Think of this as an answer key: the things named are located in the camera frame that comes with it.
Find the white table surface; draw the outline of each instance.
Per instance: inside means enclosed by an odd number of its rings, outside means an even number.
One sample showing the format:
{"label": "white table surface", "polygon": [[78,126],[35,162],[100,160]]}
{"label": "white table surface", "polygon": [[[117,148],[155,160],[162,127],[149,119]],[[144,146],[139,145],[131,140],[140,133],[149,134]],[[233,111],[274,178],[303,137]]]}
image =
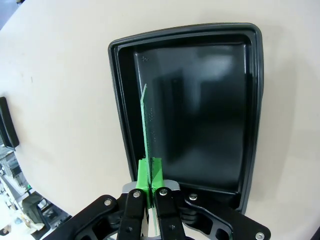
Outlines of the white table surface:
{"label": "white table surface", "polygon": [[118,197],[131,179],[109,43],[175,26],[250,22],[263,36],[264,96],[246,215],[273,240],[310,239],[320,226],[319,13],[318,0],[25,1],[0,31],[0,94],[25,177],[72,215],[100,195]]}

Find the black plastic tray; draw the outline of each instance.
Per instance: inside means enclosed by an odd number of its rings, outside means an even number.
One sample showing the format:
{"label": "black plastic tray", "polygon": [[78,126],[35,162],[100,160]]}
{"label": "black plastic tray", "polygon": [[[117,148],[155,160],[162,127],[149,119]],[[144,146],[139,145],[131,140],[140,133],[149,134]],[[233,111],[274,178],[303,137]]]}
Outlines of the black plastic tray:
{"label": "black plastic tray", "polygon": [[19,145],[19,139],[4,96],[0,97],[0,135],[4,146],[15,151]]}
{"label": "black plastic tray", "polygon": [[152,156],[165,179],[244,213],[263,96],[260,30],[201,24],[142,33],[109,45],[132,180],[145,155],[140,97],[147,84]]}

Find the black linkage bar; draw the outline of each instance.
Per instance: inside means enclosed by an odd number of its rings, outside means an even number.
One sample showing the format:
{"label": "black linkage bar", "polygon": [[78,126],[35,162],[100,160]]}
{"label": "black linkage bar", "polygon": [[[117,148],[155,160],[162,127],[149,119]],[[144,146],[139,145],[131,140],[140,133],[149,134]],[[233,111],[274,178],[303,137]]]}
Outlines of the black linkage bar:
{"label": "black linkage bar", "polygon": [[140,240],[146,206],[146,194],[143,190],[133,189],[128,193],[117,240]]}
{"label": "black linkage bar", "polygon": [[155,207],[162,240],[185,240],[186,235],[172,191],[161,187],[154,193]]}

